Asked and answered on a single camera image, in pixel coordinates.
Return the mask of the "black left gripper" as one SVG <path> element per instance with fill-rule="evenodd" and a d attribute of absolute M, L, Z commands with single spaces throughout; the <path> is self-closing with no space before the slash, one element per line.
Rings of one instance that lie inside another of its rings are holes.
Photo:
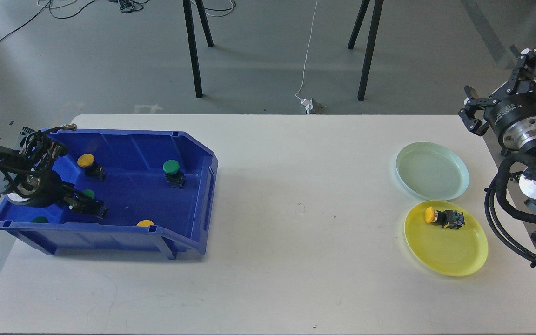
<path fill-rule="evenodd" d="M 20 193 L 8 193 L 7 199 L 12 204 L 34 208 L 46 208 L 66 199 L 68 208 L 74 213 L 101 219 L 106 216 L 107 207 L 103 201 L 96 200 L 92 189 L 75 189 L 73 184 L 62 180 L 55 170 L 35 180 L 37 183 L 32 191 L 19 187 Z"/>

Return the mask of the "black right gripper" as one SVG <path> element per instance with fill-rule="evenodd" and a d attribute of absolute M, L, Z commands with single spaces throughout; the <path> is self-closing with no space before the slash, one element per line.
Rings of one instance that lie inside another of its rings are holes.
<path fill-rule="evenodd" d="M 466 85 L 458 115 L 470 133 L 483 136 L 492 129 L 501 147 L 521 150 L 536 140 L 536 47 L 510 45 L 509 49 L 517 60 L 509 77 L 509 94 L 496 89 L 488 98 L 480 98 Z"/>

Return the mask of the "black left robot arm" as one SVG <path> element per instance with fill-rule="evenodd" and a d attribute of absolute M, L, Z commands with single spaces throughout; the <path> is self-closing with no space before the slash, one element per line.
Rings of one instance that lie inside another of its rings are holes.
<path fill-rule="evenodd" d="M 76 189 L 53 170 L 68 148 L 49 135 L 76 130 L 75 124 L 44 131 L 24 127 L 14 149 L 0 146 L 0 198 L 5 195 L 12 204 L 32 208 L 58 204 L 78 214 L 104 218 L 108 208 L 102 200 Z"/>

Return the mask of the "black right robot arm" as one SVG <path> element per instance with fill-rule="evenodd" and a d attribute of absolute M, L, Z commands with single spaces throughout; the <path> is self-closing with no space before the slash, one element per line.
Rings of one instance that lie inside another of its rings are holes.
<path fill-rule="evenodd" d="M 513 218 L 536 223 L 536 47 L 510 47 L 516 65 L 509 79 L 487 98 L 478 97 L 475 89 L 464 87 L 464 107 L 458 112 L 466 129 L 483 136 L 492 129 L 498 144 L 508 151 L 499 170 L 502 178 L 498 203 Z M 516 210 L 505 199 L 506 183 L 510 180 L 510 164 L 525 165 L 516 178 L 521 192 L 527 197 L 531 214 Z M 530 235 L 536 241 L 536 231 Z"/>

